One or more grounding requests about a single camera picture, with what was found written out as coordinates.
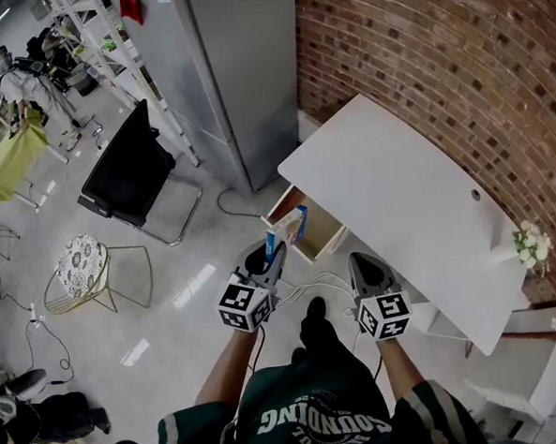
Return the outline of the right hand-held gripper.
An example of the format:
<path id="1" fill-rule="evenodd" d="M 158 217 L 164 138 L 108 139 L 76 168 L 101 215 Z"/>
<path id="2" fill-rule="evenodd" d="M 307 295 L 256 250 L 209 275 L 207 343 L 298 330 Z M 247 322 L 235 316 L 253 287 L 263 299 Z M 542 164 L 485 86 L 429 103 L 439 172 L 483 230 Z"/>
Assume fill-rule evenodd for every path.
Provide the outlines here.
<path id="1" fill-rule="evenodd" d="M 412 317 L 408 292 L 391 268 L 370 254 L 352 252 L 348 260 L 355 319 L 374 340 L 395 339 L 407 331 Z"/>

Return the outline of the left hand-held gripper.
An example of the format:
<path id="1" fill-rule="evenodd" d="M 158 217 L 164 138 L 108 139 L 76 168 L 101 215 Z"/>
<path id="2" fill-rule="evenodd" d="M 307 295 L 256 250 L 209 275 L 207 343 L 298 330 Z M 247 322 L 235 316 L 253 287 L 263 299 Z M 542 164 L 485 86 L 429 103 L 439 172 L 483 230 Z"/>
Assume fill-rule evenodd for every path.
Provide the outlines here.
<path id="1" fill-rule="evenodd" d="M 278 281 L 287 257 L 287 245 L 281 242 L 266 260 L 265 240 L 241 252 L 218 292 L 218 315 L 225 326 L 254 333 L 269 319 L 280 302 Z"/>

